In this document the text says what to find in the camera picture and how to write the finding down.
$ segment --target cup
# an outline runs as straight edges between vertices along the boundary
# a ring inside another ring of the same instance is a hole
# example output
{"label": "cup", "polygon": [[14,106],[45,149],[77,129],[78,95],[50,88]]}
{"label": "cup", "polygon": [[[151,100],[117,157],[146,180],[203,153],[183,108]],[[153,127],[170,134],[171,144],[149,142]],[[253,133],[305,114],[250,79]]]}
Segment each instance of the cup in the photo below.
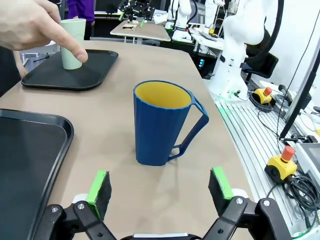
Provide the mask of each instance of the cup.
{"label": "cup", "polygon": [[[182,156],[192,139],[208,123],[205,107],[192,92],[161,80],[144,81],[133,89],[135,156],[144,165],[162,166]],[[189,109],[195,105],[202,113],[183,142],[175,145]],[[179,153],[170,156],[172,149]]]}
{"label": "cup", "polygon": [[[82,46],[84,45],[86,20],[82,18],[66,19],[61,21],[61,26]],[[76,59],[73,54],[61,47],[62,65],[64,69],[74,70],[82,66],[82,62]]]}

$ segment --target purple shirt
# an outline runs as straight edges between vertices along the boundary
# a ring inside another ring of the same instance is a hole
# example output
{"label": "purple shirt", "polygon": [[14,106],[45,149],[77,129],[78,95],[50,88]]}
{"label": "purple shirt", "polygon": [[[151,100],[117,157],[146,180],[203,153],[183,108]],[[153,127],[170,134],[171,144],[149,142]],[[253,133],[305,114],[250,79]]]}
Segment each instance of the purple shirt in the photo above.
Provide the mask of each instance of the purple shirt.
{"label": "purple shirt", "polygon": [[78,16],[80,19],[86,19],[87,24],[95,20],[94,0],[67,0],[69,12],[68,19]]}

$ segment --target tray rim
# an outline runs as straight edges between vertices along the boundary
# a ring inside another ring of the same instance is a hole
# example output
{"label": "tray rim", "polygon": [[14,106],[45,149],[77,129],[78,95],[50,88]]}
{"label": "tray rim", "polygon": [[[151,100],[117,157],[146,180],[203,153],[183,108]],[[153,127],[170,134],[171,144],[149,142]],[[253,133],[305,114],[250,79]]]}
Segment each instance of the tray rim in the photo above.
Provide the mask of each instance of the tray rim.
{"label": "tray rim", "polygon": [[[23,118],[17,118],[17,116],[19,114],[27,114],[29,120],[23,119]],[[63,122],[67,123],[68,127],[70,127],[70,133],[68,134],[68,131],[63,126],[58,125],[58,124],[54,124],[52,122],[41,122],[41,121],[36,121],[36,120],[32,121],[29,118],[32,116],[33,117],[34,116],[41,116],[44,118],[50,117],[49,119],[51,119],[51,120],[53,120],[54,118],[59,119],[59,120],[63,120]],[[62,128],[66,133],[66,138],[65,138],[63,145],[62,145],[62,147],[61,147],[61,149],[60,149],[60,151],[59,151],[59,153],[53,163],[53,166],[51,168],[49,176],[48,176],[46,183],[44,185],[44,188],[42,190],[41,202],[40,202],[39,208],[37,209],[37,212],[34,216],[34,219],[32,219],[32,224],[31,224],[28,236],[27,236],[27,240],[32,240],[36,234],[36,230],[39,226],[43,212],[44,212],[45,208],[47,207],[47,203],[49,201],[49,198],[50,198],[51,192],[53,190],[54,184],[56,182],[57,176],[59,174],[60,168],[63,164],[63,161],[64,161],[64,159],[67,155],[67,152],[70,148],[71,142],[74,138],[74,135],[75,135],[74,126],[67,118],[60,116],[60,115],[49,114],[49,113],[40,113],[40,112],[31,112],[31,111],[22,111],[22,110],[14,110],[14,109],[8,109],[8,108],[0,108],[0,118],[9,118],[9,119],[34,122],[34,123],[39,123],[39,124],[55,125],[55,126]]]}
{"label": "tray rim", "polygon": [[30,83],[26,83],[26,79],[28,77],[28,75],[36,68],[38,68],[40,65],[38,65],[37,67],[35,67],[33,70],[31,70],[30,72],[28,72],[22,79],[21,79],[21,84],[26,87],[26,88],[32,88],[32,89],[50,89],[50,90],[64,90],[64,91],[74,91],[74,92],[81,92],[81,91],[88,91],[91,89],[95,89],[97,88],[99,85],[101,85],[103,83],[103,81],[105,80],[106,76],[108,75],[108,73],[110,72],[112,66],[115,64],[115,62],[117,61],[118,57],[119,57],[119,53],[117,53],[116,51],[111,51],[111,50],[99,50],[99,49],[86,49],[87,53],[110,53],[110,55],[112,56],[112,54],[115,54],[114,56],[114,61],[113,63],[110,65],[109,68],[106,69],[106,71],[104,72],[104,74],[101,76],[101,78],[99,79],[99,81],[96,84],[90,85],[90,86],[86,86],[86,87],[61,87],[61,86],[51,86],[51,85],[39,85],[39,84],[30,84]]}

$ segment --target fingernail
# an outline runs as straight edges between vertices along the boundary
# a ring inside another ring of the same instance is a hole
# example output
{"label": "fingernail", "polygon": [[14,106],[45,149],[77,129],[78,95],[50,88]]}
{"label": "fingernail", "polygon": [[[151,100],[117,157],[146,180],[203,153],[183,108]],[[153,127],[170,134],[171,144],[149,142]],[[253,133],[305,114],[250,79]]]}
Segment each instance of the fingernail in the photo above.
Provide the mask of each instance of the fingernail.
{"label": "fingernail", "polygon": [[79,55],[76,56],[76,59],[78,59],[80,62],[84,63],[87,61],[88,57],[85,54],[80,53]]}

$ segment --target mug handle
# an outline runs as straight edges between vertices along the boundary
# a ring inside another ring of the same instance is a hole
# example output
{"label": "mug handle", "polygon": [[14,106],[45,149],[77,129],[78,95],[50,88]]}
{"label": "mug handle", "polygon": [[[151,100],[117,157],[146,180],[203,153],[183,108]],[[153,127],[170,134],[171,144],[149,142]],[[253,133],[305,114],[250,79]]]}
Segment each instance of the mug handle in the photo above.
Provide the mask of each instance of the mug handle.
{"label": "mug handle", "polygon": [[191,143],[191,141],[197,135],[197,133],[209,122],[209,116],[208,116],[208,113],[207,113],[205,107],[198,101],[198,99],[196,99],[196,97],[192,94],[192,92],[190,92],[188,90],[187,90],[187,92],[191,96],[191,100],[192,100],[191,105],[195,105],[196,108],[199,109],[199,111],[202,113],[202,116],[196,122],[196,124],[193,126],[193,128],[188,133],[188,135],[185,137],[183,142],[181,144],[175,145],[173,147],[174,149],[179,148],[179,153],[174,156],[170,156],[168,161],[170,161],[172,159],[176,159],[176,158],[180,157],[181,155],[183,155],[185,153],[187,147]]}

